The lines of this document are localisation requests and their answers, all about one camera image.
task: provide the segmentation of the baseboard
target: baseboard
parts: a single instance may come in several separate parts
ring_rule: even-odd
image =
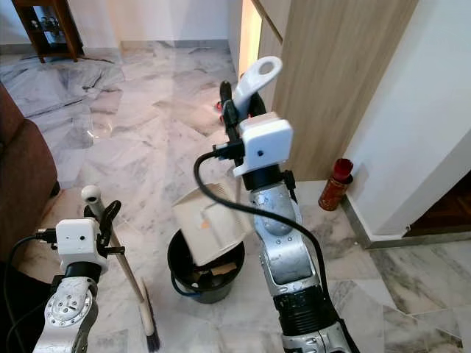
[[[171,48],[229,48],[227,39],[204,39],[204,40],[123,40],[121,48],[139,49],[152,48],[153,43],[163,44]]]
[[[420,235],[416,237],[404,237],[406,231],[400,234],[375,235],[368,229],[366,222],[357,210],[355,202],[347,196],[343,198],[341,206],[347,215],[348,221],[355,232],[358,242],[365,249],[393,248],[398,246],[425,245],[434,243],[447,243],[471,239],[471,232]]]
[[[35,49],[31,43],[22,44],[0,44],[0,54],[34,54]]]
[[[112,63],[121,62],[120,48],[87,48],[83,47],[83,54],[86,59],[107,60]]]

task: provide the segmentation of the plastic dustpan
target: plastic dustpan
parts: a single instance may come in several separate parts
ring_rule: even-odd
[[[235,197],[225,183],[207,186],[217,196],[234,201]],[[173,211],[197,266],[235,248],[252,232],[248,215],[215,203],[199,189],[177,201]]]

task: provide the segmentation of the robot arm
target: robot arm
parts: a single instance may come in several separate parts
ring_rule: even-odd
[[[106,257],[123,254],[122,247],[107,247],[111,221],[121,203],[113,202],[105,209],[100,224],[90,218],[67,219],[48,232],[48,242],[57,244],[65,272],[56,292],[44,310],[45,324],[34,353],[83,353],[87,351],[88,333],[98,316],[97,283],[107,271]]]
[[[263,115],[248,121],[246,116],[240,118],[230,97],[229,83],[223,82],[220,91],[224,125],[230,141],[214,146],[212,153],[201,156],[194,173],[207,196],[255,215],[255,231],[262,242],[261,265],[280,314],[285,352],[359,352],[328,295],[320,247],[314,243],[317,245],[318,273],[304,244],[300,230],[304,235],[310,235],[310,239],[314,237],[300,226],[300,209],[294,193],[290,195],[288,191],[286,172],[280,172],[279,163],[288,158],[291,148],[291,126],[274,113],[263,114],[265,108],[257,93],[250,100],[249,113],[251,116]],[[209,157],[234,160],[234,174],[243,178],[253,207],[218,199],[205,190],[199,178],[199,166]]]

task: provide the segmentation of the black trash bin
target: black trash bin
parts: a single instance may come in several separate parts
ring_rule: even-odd
[[[212,304],[226,297],[230,292],[233,280],[244,264],[244,258],[244,244],[240,243],[210,264],[203,266],[203,268],[211,268],[211,264],[235,263],[236,269],[216,276],[212,275],[210,271],[206,271],[207,273],[199,276],[197,274],[201,272],[201,268],[197,268],[193,264],[193,257],[181,230],[171,239],[167,252],[171,281],[175,290],[181,295],[189,296],[203,304]]]

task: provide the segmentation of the black power cord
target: black power cord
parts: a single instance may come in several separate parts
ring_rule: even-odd
[[[37,307],[34,307],[33,309],[31,309],[28,313],[24,314],[23,316],[21,316],[13,326],[11,326],[10,330],[8,331],[8,335],[7,335],[7,339],[5,341],[5,344],[7,345],[6,348],[7,348],[7,353],[10,353],[10,339],[12,337],[12,334],[14,332],[17,332],[16,329],[18,328],[18,325],[21,324],[28,316],[30,316],[31,314],[33,314],[36,310],[39,310],[39,309],[44,309],[44,307],[46,306],[46,303],[47,303],[47,300],[41,302]]]
[[[205,153],[204,155],[199,156],[198,159],[196,160],[196,162],[194,163],[193,173],[194,173],[194,178],[196,180],[196,183],[199,186],[199,189],[207,197],[214,200],[215,202],[223,204],[225,207],[229,207],[229,208],[232,208],[232,209],[237,210],[237,211],[252,213],[253,215],[260,215],[262,217],[267,217],[267,218],[274,219],[276,221],[279,221],[280,223],[284,223],[287,226],[290,226],[291,228],[295,228],[296,230],[298,230],[299,232],[304,234],[304,236],[306,236],[306,238],[309,239],[312,242],[312,244],[314,245],[314,249],[316,250],[316,256],[317,256],[317,262],[319,264],[319,275],[320,275],[320,279],[321,279],[322,289],[324,291],[326,299],[331,303],[332,301],[330,300],[329,289],[327,287],[327,275],[326,275],[326,271],[325,271],[324,257],[322,255],[321,246],[319,244],[319,241],[316,239],[316,237],[311,232],[309,232],[305,227],[303,227],[302,225],[296,223],[295,221],[292,221],[291,219],[283,217],[281,215],[277,215],[276,213],[271,213],[271,212],[268,212],[268,211],[259,210],[258,208],[246,206],[244,204],[237,204],[237,203],[231,202],[227,199],[223,199],[223,198],[215,195],[214,193],[212,193],[211,190],[209,190],[206,187],[206,185],[201,180],[201,176],[199,175],[199,167],[201,166],[201,164],[205,160],[209,160],[212,157],[218,157],[218,156],[219,156],[218,151],[212,151],[212,152],[209,152],[209,153]]]
[[[23,238],[19,240],[12,248],[10,254],[8,255],[7,259],[7,264],[5,266],[5,272],[4,272],[4,277],[3,277],[3,297],[5,299],[5,306],[7,307],[7,312],[8,316],[10,317],[10,320],[12,322],[12,328],[17,324],[15,320],[15,315],[13,314],[11,305],[10,305],[10,300],[8,300],[8,292],[7,292],[7,284],[8,284],[8,273],[10,272],[10,266],[12,265],[13,257],[15,256],[16,250],[18,248],[26,243],[27,241],[34,240],[34,239],[39,239],[39,236],[37,235],[31,235],[29,237]],[[26,353],[26,349],[24,348],[23,341],[21,340],[20,333],[18,330],[15,330],[16,334],[16,339],[18,340],[18,345],[20,346],[20,349],[23,353]]]

